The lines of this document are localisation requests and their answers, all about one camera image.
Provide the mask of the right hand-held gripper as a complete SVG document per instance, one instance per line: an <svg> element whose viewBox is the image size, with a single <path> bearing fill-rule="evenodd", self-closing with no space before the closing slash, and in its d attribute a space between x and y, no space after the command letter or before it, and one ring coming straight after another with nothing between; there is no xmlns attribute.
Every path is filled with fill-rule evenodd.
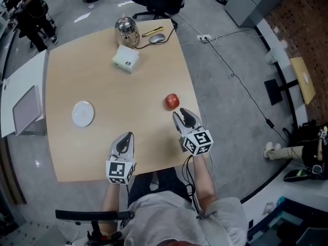
<svg viewBox="0 0 328 246"><path fill-rule="evenodd" d="M214 143L209 130L203 127L201 119L192 111L180 108L180 112L183 120L176 112L173 112L172 118L177 131L180 132L182 151L189 152L192 156L208 154Z"/></svg>

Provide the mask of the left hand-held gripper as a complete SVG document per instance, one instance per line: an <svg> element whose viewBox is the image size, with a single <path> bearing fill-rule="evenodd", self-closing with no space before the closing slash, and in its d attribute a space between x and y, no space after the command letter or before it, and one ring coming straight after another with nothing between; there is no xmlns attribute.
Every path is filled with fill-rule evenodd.
<svg viewBox="0 0 328 246"><path fill-rule="evenodd" d="M110 147L109 159L106 161L106 178L111 184L128 185L135 172L134 134L126 132L116 138Z"/></svg>

